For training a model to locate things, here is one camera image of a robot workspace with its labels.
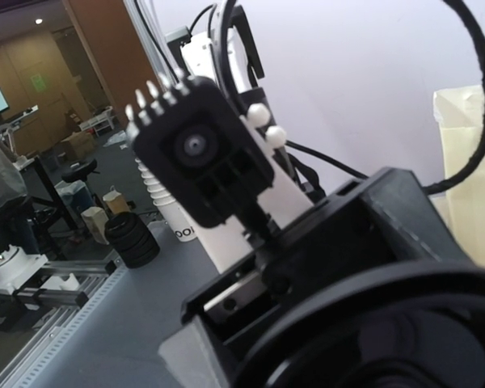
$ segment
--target plastic bag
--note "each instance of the plastic bag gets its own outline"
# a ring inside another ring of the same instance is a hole
[[[124,143],[126,141],[126,138],[126,132],[118,132],[115,135],[111,136],[108,141],[106,141],[106,144],[103,145],[103,147],[109,147],[113,146],[114,144]]]

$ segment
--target table leg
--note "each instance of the table leg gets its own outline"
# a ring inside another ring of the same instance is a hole
[[[66,222],[66,225],[68,225],[71,230],[79,230],[78,224],[75,222],[72,214],[70,214],[70,212],[66,208],[59,194],[57,194],[57,190],[50,181],[49,175],[47,174],[47,171],[45,171],[39,158],[34,158],[33,166],[34,170],[41,180],[41,183],[45,187],[45,190],[47,190],[47,193],[50,195],[50,198],[54,202],[54,205],[60,210],[61,215]]]

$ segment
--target paper bag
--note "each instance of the paper bag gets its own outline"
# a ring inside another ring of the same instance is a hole
[[[446,178],[476,150],[483,130],[485,95],[480,86],[438,91],[434,113],[441,130]],[[485,266],[485,159],[465,182],[447,192],[449,228],[462,248]]]
[[[131,211],[124,196],[119,193],[114,187],[111,188],[111,191],[108,194],[103,196],[103,201],[106,202],[106,205],[108,205],[108,208],[112,211],[113,214]]]
[[[91,207],[82,212],[81,217],[94,240],[97,243],[108,245],[109,242],[106,237],[104,237],[104,229],[106,222],[108,222],[106,212],[101,208]]]

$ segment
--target white knob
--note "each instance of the white knob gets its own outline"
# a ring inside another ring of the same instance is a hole
[[[285,146],[287,142],[287,132],[278,125],[272,125],[266,131],[266,142],[274,149]]]
[[[263,103],[253,103],[248,109],[247,119],[256,128],[264,127],[271,118],[271,112]]]

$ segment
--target brown box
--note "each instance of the brown box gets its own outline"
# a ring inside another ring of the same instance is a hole
[[[87,132],[72,133],[61,141],[61,145],[71,162],[84,159],[97,147],[94,137]]]

